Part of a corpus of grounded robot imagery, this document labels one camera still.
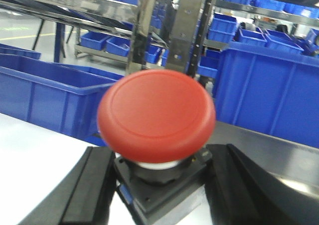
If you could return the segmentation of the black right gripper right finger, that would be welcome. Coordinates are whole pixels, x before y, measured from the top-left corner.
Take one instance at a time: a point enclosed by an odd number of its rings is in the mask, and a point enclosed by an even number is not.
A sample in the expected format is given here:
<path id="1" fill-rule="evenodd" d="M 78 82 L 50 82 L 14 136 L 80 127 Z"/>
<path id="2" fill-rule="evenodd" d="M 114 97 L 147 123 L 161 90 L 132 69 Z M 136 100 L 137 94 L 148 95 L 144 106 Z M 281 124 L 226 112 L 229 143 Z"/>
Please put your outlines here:
<path id="1" fill-rule="evenodd" d="M 283 183 L 232 144 L 209 144 L 205 184 L 215 225 L 317 225 L 319 200 Z"/>

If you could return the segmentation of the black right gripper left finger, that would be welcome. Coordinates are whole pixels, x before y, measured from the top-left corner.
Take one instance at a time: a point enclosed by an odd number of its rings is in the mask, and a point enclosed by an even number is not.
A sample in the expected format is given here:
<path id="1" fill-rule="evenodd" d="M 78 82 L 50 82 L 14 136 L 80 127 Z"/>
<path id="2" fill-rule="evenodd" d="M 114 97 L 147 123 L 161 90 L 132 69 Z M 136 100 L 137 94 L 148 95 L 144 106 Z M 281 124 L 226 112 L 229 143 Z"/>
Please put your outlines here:
<path id="1" fill-rule="evenodd" d="M 114 159 L 108 147 L 87 147 L 66 177 L 20 224 L 108 224 L 116 188 Z"/>

